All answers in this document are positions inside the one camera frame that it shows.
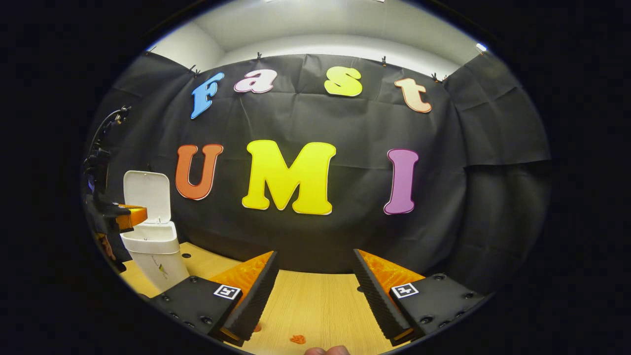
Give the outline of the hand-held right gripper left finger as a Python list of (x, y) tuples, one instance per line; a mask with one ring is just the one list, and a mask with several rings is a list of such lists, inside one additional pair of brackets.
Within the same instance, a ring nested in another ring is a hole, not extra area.
[(151, 297), (150, 304), (195, 332), (241, 347), (255, 332), (271, 296), (277, 256), (270, 251), (210, 278), (187, 277)]

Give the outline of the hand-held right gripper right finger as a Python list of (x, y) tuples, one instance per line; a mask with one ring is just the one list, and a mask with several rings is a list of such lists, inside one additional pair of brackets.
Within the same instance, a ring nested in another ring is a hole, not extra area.
[(353, 254), (354, 276), (393, 346), (454, 324), (486, 299), (444, 273), (422, 276), (360, 249)]

